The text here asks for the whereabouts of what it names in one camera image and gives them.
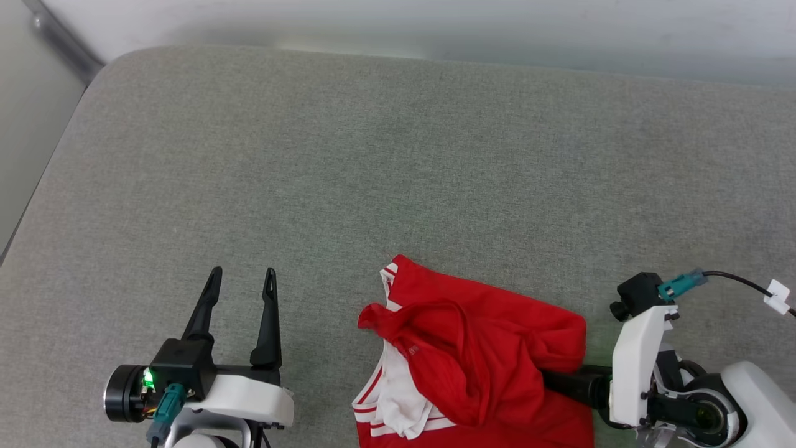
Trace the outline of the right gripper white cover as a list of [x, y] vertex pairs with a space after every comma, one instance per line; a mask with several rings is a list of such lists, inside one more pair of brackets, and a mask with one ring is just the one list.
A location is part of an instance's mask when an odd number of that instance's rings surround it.
[[612, 368], [579, 368], [574, 373], [542, 370], [545, 387], [594, 410], [606, 410], [611, 383], [611, 422], [640, 425], [647, 416], [642, 394], [649, 394], [664, 332], [673, 328], [666, 317], [677, 312], [676, 304], [666, 304], [630, 318], [615, 343]]

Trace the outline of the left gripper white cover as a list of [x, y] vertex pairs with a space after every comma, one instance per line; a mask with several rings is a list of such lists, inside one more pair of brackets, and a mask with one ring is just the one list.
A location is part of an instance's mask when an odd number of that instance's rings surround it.
[[[213, 268], [188, 320], [182, 340], [213, 342], [211, 312], [221, 293], [222, 268]], [[255, 369], [282, 366], [279, 301], [275, 269], [268, 269], [262, 287], [262, 317], [257, 344], [251, 351]], [[188, 397], [174, 429], [285, 429], [295, 420], [295, 402], [286, 388], [270, 383], [275, 373], [251, 371], [242, 366], [222, 366], [202, 401]], [[113, 422], [152, 420], [162, 391], [157, 375], [143, 365], [123, 364], [113, 372], [104, 392], [104, 411]]]

